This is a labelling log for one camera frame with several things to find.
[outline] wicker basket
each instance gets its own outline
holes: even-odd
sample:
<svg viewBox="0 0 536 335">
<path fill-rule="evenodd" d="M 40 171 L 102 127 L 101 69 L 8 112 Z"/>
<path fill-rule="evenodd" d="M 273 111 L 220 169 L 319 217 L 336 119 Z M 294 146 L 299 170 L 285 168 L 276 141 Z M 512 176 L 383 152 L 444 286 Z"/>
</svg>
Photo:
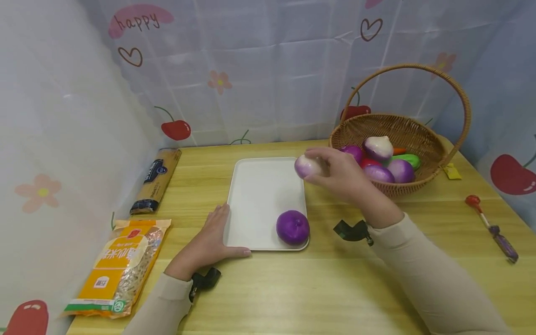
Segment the wicker basket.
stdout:
<svg viewBox="0 0 536 335">
<path fill-rule="evenodd" d="M 465 112 L 465 118 L 460 138 L 450 152 L 447 152 L 436 133 L 423 124 L 406 116 L 367 114 L 354 116 L 348 120 L 341 121 L 340 125 L 338 125 L 333 133 L 331 133 L 329 140 L 330 147 L 339 149 L 345 145 L 357 145 L 362 148 L 362 143 L 367 137 L 387 135 L 394 147 L 406 148 L 408 153 L 416 154 L 421 159 L 422 165 L 415 172 L 414 182 L 395 184 L 373 181 L 374 185 L 379 188 L 380 191 L 391 198 L 413 193 L 434 179 L 441 169 L 450 162 L 458 149 L 460 149 L 471 125 L 471 107 L 469 105 L 469 99 L 460 85 L 443 71 L 421 64 L 399 64 L 389 66 L 378 70 L 375 74 L 366 78 L 362 83 L 357 85 L 350 95 L 350 98 L 348 98 L 341 120 L 345 119 L 350 102 L 354 98 L 356 92 L 364 84 L 382 73 L 396 69 L 420 69 L 443 78 L 460 96 Z"/>
</svg>

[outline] green vegetable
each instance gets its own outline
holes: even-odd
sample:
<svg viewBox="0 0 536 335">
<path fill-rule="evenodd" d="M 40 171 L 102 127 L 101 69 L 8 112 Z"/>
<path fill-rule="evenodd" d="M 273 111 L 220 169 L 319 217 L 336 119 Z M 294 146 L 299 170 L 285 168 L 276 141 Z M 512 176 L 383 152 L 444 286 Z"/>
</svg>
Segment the green vegetable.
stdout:
<svg viewBox="0 0 536 335">
<path fill-rule="evenodd" d="M 393 156 L 389 160 L 389 162 L 391 162 L 393 159 L 403 159 L 407 161 L 408 163 L 411 164 L 411 166 L 413 167 L 413 170 L 417 170 L 418 168 L 421 167 L 421 159 L 419 158 L 419 156 L 411 154 L 411 153 Z"/>
</svg>

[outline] purple handle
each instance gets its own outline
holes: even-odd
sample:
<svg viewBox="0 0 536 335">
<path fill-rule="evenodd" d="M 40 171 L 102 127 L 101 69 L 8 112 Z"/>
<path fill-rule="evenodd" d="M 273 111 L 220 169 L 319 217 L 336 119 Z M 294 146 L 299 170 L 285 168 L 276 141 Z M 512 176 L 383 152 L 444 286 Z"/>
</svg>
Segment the purple handle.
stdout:
<svg viewBox="0 0 536 335">
<path fill-rule="evenodd" d="M 495 240 L 495 242 L 497 243 L 499 248 L 501 248 L 501 250 L 506 255 L 506 257 L 508 257 L 508 259 L 512 263 L 517 262 L 517 259 L 519 258 L 519 255 L 517 254 L 515 249 L 512 247 L 512 244 L 510 244 L 510 242 L 508 242 L 506 237 L 504 237 L 501 234 L 497 234 L 497 235 L 493 236 L 493 239 Z"/>
</svg>

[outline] purple onion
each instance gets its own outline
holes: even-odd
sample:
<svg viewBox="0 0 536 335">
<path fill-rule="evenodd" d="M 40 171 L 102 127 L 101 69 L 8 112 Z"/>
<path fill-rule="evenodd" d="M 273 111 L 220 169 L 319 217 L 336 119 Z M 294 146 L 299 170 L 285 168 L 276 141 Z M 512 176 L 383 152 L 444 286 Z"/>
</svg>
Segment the purple onion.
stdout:
<svg viewBox="0 0 536 335">
<path fill-rule="evenodd" d="M 393 156 L 393 145 L 387 136 L 369 137 L 363 142 L 368 158 L 383 162 Z"/>
<path fill-rule="evenodd" d="M 393 174 L 387 168 L 380 165 L 368 165 L 363 169 L 365 175 L 377 182 L 394 183 Z"/>
<path fill-rule="evenodd" d="M 286 211 L 277 218 L 276 232 L 283 242 L 301 245 L 309 238 L 309 221 L 298 211 Z"/>
<path fill-rule="evenodd" d="M 363 159 L 363 150 L 356 145 L 345 145 L 339 150 L 352 155 L 358 164 L 361 163 L 361 160 Z"/>
<path fill-rule="evenodd" d="M 305 155 L 301 155 L 294 162 L 294 170 L 296 170 L 296 173 L 302 179 L 308 175 L 321 175 L 322 165 L 319 159 L 307 158 Z"/>
<path fill-rule="evenodd" d="M 387 165 L 387 170 L 393 174 L 396 183 L 411 183 L 415 180 L 413 166 L 403 159 L 393 159 Z"/>
</svg>

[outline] screwdriver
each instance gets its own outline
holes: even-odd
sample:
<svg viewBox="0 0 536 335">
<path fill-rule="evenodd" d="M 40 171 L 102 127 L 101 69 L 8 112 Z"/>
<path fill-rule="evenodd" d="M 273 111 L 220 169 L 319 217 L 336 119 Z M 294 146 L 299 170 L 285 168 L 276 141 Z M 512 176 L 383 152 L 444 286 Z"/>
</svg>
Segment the screwdriver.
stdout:
<svg viewBox="0 0 536 335">
<path fill-rule="evenodd" d="M 492 235 L 493 240 L 495 240 L 495 243 L 497 243 L 499 248 L 501 248 L 502 252 L 508 258 L 508 260 L 515 264 L 517 262 L 517 259 L 519 258 L 519 255 L 512 247 L 512 244 L 508 242 L 506 237 L 500 234 L 501 230 L 499 229 L 499 226 L 492 226 L 489 224 L 488 220 L 486 219 L 486 216 L 484 215 L 484 212 L 482 212 L 482 209 L 480 208 L 480 198 L 476 195 L 470 195 L 465 198 L 465 203 L 477 210 L 480 219 L 482 220 L 482 222 L 484 222 L 484 225 Z"/>
</svg>

